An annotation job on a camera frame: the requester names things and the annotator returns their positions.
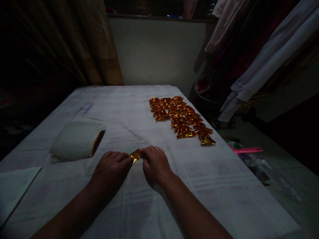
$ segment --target tiled floor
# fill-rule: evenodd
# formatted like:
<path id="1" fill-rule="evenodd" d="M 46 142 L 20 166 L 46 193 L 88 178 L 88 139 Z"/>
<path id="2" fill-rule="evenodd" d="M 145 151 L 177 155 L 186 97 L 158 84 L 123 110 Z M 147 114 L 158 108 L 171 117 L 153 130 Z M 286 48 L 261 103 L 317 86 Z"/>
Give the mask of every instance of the tiled floor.
<path id="1" fill-rule="evenodd" d="M 218 130 L 218 133 L 222 137 L 238 138 L 246 147 L 262 147 L 264 151 L 257 153 L 258 156 L 277 169 L 302 198 L 301 202 L 293 200 L 274 184 L 266 187 L 301 227 L 300 231 L 284 238 L 319 238 L 319 177 L 240 117 L 236 118 L 235 129 Z"/>

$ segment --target window sill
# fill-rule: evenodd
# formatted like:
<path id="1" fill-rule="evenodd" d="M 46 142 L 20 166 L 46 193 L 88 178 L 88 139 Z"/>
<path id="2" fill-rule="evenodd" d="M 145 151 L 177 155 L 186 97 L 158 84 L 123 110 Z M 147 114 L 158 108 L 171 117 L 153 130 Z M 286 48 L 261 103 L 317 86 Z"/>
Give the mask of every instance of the window sill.
<path id="1" fill-rule="evenodd" d="M 177 22 L 197 22 L 197 23 L 217 23 L 218 20 L 213 19 L 185 19 L 185 18 L 169 18 L 169 17 L 155 17 L 155 16 L 140 16 L 140 15 L 129 15 L 129 14 L 113 14 L 108 13 L 109 18 L 134 18 L 134 19 L 145 19 L 155 21 L 177 21 Z"/>

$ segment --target person's left hand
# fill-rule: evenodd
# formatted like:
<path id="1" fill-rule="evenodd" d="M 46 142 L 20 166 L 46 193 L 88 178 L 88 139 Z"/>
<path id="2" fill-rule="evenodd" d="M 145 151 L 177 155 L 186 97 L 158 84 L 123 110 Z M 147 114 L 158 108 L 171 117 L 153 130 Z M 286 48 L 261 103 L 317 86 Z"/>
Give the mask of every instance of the person's left hand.
<path id="1" fill-rule="evenodd" d="M 134 158 L 127 153 L 112 151 L 105 153 L 97 164 L 86 189 L 99 200 L 105 199 L 125 179 L 133 160 Z"/>

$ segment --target pink dustpan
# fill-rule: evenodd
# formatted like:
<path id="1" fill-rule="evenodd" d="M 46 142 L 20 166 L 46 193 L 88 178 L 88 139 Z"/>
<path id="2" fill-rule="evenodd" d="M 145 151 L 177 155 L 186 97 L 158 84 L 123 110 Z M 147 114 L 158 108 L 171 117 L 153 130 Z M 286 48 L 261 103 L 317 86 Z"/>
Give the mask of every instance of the pink dustpan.
<path id="1" fill-rule="evenodd" d="M 257 148 L 245 148 L 245 149 L 234 149 L 230 144 L 228 144 L 229 147 L 232 148 L 232 150 L 235 152 L 236 155 L 239 155 L 241 153 L 258 153 L 264 151 L 261 147 Z"/>

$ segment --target table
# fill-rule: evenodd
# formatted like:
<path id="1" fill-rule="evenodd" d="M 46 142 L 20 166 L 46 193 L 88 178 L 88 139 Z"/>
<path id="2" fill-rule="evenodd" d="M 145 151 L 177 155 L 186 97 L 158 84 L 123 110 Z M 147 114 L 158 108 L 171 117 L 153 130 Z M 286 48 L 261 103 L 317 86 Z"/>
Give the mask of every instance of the table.
<path id="1" fill-rule="evenodd" d="M 1 233 L 28 238 L 59 212 L 89 182 L 104 152 L 162 148 L 171 169 L 234 238 L 276 238 L 299 229 L 217 132 L 215 146 L 199 139 L 177 139 L 170 122 L 156 122 L 152 97 L 186 97 L 173 86 L 90 86 L 76 89 L 0 162 L 0 172 L 42 166 Z M 106 133 L 92 158 L 50 163 L 49 150 L 71 121 L 104 124 Z M 142 161 L 82 238 L 182 238 L 163 191 L 146 182 Z"/>

